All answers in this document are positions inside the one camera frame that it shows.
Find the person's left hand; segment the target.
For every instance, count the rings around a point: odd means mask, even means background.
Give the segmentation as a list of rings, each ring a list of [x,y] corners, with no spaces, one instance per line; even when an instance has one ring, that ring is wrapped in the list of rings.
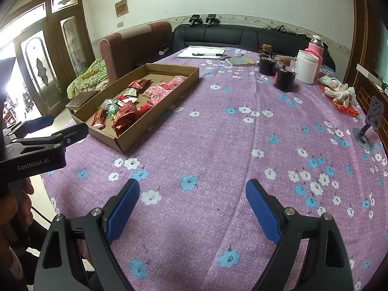
[[[20,210],[22,221],[26,226],[30,226],[33,222],[33,215],[31,212],[32,201],[30,195],[33,195],[34,189],[30,178],[24,179],[23,184],[23,200],[19,204],[16,198],[12,194],[7,194],[1,198],[0,203],[0,224],[4,225],[8,223]]]

